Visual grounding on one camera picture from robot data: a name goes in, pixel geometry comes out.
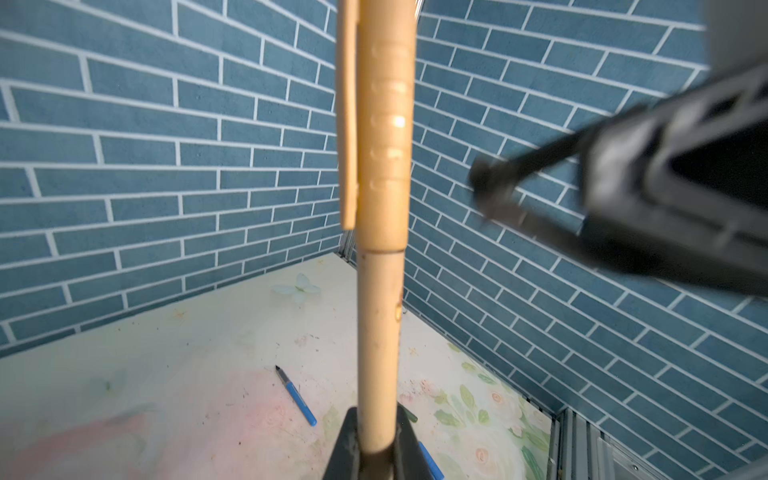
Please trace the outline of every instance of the white flower decal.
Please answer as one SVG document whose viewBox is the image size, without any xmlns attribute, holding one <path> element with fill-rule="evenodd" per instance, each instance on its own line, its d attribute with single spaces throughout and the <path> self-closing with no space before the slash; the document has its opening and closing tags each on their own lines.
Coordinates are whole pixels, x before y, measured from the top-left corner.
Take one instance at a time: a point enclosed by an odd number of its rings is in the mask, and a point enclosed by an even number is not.
<svg viewBox="0 0 768 480">
<path fill-rule="evenodd" d="M 306 275 L 299 273 L 296 275 L 296 285 L 272 285 L 272 291 L 280 295 L 291 295 L 293 302 L 301 305 L 307 293 L 320 293 L 320 287 L 311 284 Z"/>
</svg>

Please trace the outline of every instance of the blue object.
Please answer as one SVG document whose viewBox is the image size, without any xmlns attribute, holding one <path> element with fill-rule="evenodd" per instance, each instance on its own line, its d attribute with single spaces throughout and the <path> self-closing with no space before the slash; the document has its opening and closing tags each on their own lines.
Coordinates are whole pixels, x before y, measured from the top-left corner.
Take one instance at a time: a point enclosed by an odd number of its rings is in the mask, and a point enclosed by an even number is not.
<svg viewBox="0 0 768 480">
<path fill-rule="evenodd" d="M 429 452 L 427 452 L 427 448 L 421 442 L 419 442 L 419 447 L 422 450 L 424 459 L 427 461 L 427 465 L 429 465 L 429 471 L 432 473 L 432 476 L 435 477 L 435 480 L 443 480 L 445 475 L 440 472 L 440 468 L 437 466 L 435 461 L 432 460 L 432 456 L 429 454 Z"/>
<path fill-rule="evenodd" d="M 283 369 L 277 365 L 275 365 L 275 370 L 277 371 L 277 375 L 280 377 L 280 380 L 283 381 L 283 385 L 286 386 L 288 393 L 290 393 L 290 395 L 293 397 L 293 401 L 296 402 L 296 404 L 299 406 L 299 410 L 301 410 L 301 412 L 304 414 L 304 417 L 306 417 L 307 422 L 309 422 L 311 426 L 317 425 L 315 416 L 312 415 L 310 408 L 306 406 L 306 403 L 304 403 L 304 399 L 301 398 L 299 391 L 296 390 L 295 386 L 293 386 L 293 382 L 288 379 L 288 375 L 286 375 Z"/>
</svg>

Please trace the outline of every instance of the blue brick wallpaper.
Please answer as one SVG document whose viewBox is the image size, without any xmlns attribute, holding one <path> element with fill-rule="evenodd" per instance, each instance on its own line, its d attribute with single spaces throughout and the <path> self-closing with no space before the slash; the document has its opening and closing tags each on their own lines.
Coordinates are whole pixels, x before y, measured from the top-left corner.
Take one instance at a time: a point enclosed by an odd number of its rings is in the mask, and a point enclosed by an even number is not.
<svg viewBox="0 0 768 480">
<path fill-rule="evenodd" d="M 334 3 L 0 5 L 0 357 L 338 249 Z"/>
<path fill-rule="evenodd" d="M 671 478 L 768 449 L 768 303 L 585 269 L 483 224 L 478 153 L 520 154 L 706 78 L 698 0 L 426 0 L 419 19 L 406 304 L 557 412 Z M 523 206 L 578 229 L 577 164 Z"/>
</svg>

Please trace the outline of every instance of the table surface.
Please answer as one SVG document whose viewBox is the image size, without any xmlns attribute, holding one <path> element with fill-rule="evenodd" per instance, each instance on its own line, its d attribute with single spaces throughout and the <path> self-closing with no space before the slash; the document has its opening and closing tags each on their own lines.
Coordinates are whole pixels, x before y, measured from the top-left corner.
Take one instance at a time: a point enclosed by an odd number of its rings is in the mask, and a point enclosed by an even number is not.
<svg viewBox="0 0 768 480">
<path fill-rule="evenodd" d="M 355 291 L 330 254 L 0 360 L 0 478 L 321 478 L 356 404 Z M 551 420 L 412 313 L 401 338 L 445 477 L 543 480 Z"/>
</svg>

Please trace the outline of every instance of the black holder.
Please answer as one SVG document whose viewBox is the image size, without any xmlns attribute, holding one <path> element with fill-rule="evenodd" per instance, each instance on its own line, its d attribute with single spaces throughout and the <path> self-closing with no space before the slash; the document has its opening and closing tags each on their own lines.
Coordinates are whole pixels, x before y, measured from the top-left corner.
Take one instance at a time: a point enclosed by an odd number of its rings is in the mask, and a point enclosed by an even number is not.
<svg viewBox="0 0 768 480">
<path fill-rule="evenodd" d="M 397 428 L 392 450 L 395 480 L 431 480 L 432 473 L 419 448 L 419 441 L 416 440 L 406 411 L 400 404 L 397 405 Z M 359 473 L 357 407 L 352 407 L 346 411 L 323 480 L 357 480 Z"/>
</svg>

